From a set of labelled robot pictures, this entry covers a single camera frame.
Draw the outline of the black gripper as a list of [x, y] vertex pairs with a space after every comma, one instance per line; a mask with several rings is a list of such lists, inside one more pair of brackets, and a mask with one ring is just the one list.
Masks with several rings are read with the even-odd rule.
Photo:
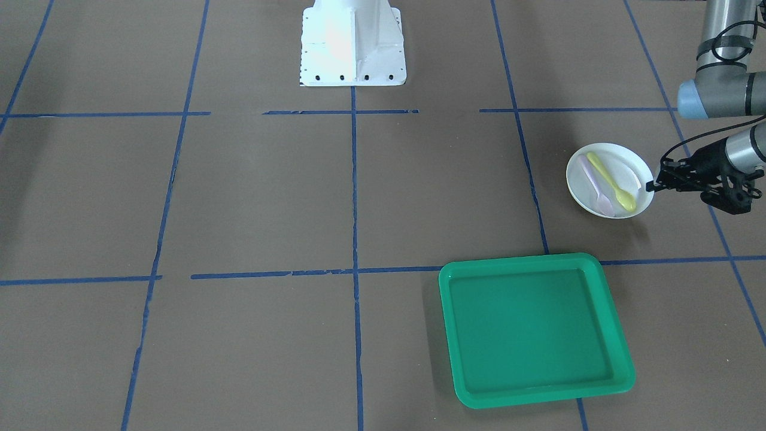
[[648, 193], [667, 189], [700, 193], [704, 204], [722, 212], [749, 213], [764, 196], [756, 180], [764, 177], [764, 152], [754, 140], [719, 140], [686, 159], [660, 159], [660, 171], [645, 185]]

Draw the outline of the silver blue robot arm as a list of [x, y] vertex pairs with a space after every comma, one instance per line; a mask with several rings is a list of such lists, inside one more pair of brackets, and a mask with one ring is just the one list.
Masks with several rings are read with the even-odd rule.
[[674, 160], [666, 152], [649, 193], [673, 189], [698, 193], [722, 212], [749, 213], [763, 195], [756, 182], [764, 177], [765, 75], [749, 71], [758, 34], [764, 33], [763, 1], [709, 1], [695, 77], [679, 85], [677, 109], [686, 119], [746, 117], [736, 134]]

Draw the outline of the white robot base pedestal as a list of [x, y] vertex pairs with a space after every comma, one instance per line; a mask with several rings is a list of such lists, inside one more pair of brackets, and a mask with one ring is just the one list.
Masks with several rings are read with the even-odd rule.
[[303, 10], [300, 42], [301, 86], [407, 81], [402, 14], [389, 1], [315, 1]]

